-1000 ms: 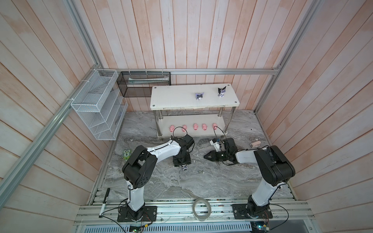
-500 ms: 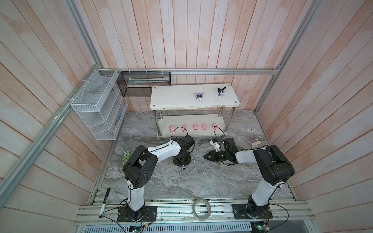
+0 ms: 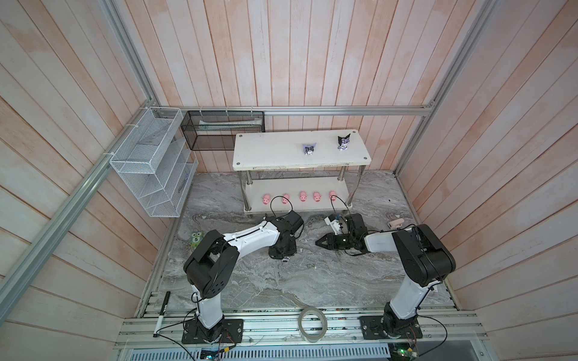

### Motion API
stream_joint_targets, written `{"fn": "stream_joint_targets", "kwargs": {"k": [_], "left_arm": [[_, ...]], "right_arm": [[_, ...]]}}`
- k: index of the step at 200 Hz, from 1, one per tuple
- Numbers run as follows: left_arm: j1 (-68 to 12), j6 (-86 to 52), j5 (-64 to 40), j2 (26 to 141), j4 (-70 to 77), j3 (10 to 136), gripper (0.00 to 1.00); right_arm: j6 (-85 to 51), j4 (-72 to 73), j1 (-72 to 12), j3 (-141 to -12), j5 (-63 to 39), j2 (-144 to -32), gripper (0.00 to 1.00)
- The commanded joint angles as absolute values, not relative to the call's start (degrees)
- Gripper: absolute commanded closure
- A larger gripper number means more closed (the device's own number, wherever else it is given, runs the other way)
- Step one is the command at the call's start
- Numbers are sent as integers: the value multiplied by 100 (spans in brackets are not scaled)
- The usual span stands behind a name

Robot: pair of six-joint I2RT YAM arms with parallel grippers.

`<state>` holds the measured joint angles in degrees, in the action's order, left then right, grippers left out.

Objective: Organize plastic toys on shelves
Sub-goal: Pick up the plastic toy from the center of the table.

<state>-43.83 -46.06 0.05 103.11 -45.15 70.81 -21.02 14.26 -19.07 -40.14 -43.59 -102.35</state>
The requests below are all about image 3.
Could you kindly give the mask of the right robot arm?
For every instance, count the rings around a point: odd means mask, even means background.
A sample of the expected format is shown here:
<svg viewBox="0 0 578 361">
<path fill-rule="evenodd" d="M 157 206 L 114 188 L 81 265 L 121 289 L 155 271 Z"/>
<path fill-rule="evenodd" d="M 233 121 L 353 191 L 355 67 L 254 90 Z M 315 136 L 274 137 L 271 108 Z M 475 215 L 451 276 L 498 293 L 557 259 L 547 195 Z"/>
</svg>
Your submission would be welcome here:
<svg viewBox="0 0 578 361">
<path fill-rule="evenodd" d="M 425 225 L 398 225 L 388 231 L 369 230 L 360 214 L 344 218 L 330 215 L 325 223 L 332 229 L 315 242 L 329 251 L 355 249 L 359 254 L 398 253 L 405 276 L 395 297 L 386 303 L 382 316 L 359 318 L 365 340 L 421 338 L 418 310 L 433 288 L 456 269 L 456 262 Z"/>
</svg>

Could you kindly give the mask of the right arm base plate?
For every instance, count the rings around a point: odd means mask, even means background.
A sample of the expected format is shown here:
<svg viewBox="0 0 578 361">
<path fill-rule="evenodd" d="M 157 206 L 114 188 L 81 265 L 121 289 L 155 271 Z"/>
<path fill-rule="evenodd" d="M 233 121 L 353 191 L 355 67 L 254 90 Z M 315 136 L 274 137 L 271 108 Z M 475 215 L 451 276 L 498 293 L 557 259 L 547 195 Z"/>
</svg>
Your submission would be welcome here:
<svg viewBox="0 0 578 361">
<path fill-rule="evenodd" d="M 399 320 L 390 314 L 359 317 L 364 340 L 423 338 L 417 318 Z"/>
</svg>

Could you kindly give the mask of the black purple figure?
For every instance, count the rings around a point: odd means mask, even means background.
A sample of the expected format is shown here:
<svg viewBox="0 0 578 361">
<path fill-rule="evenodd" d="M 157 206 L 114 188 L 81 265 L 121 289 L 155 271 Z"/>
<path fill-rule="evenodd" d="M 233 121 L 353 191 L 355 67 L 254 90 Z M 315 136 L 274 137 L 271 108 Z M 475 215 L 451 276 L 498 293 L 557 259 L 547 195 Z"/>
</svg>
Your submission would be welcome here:
<svg viewBox="0 0 578 361">
<path fill-rule="evenodd" d="M 350 137 L 351 137 L 350 134 L 348 134 L 346 136 L 339 136 L 338 137 L 338 149 L 340 151 L 344 151 L 344 150 L 348 149 L 349 143 L 350 143 Z"/>
</svg>

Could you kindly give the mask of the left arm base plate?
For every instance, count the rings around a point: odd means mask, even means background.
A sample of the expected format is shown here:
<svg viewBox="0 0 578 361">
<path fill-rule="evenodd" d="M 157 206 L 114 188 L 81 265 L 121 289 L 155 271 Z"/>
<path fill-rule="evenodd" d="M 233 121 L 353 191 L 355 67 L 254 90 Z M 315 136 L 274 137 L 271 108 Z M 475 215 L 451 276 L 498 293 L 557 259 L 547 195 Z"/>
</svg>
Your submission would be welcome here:
<svg viewBox="0 0 578 361">
<path fill-rule="evenodd" d="M 200 320 L 193 319 L 185 322 L 182 336 L 183 344 L 213 344 L 233 343 L 242 341 L 244 320 L 223 318 L 211 329 L 205 327 Z"/>
</svg>

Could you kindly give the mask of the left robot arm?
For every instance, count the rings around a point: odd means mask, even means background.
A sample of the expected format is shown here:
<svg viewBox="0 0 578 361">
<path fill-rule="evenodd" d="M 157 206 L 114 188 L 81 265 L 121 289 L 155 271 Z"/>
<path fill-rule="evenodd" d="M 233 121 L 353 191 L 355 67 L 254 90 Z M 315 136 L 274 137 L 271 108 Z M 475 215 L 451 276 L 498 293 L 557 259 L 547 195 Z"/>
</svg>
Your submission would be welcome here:
<svg viewBox="0 0 578 361">
<path fill-rule="evenodd" d="M 295 211 L 264 218 L 254 227 L 236 233 L 208 232 L 185 261 L 183 270 L 197 305 L 193 319 L 184 323 L 184 344 L 242 341 L 244 321 L 224 316 L 221 292 L 242 257 L 266 248 L 269 257 L 283 260 L 297 252 L 298 232 L 304 225 Z"/>
</svg>

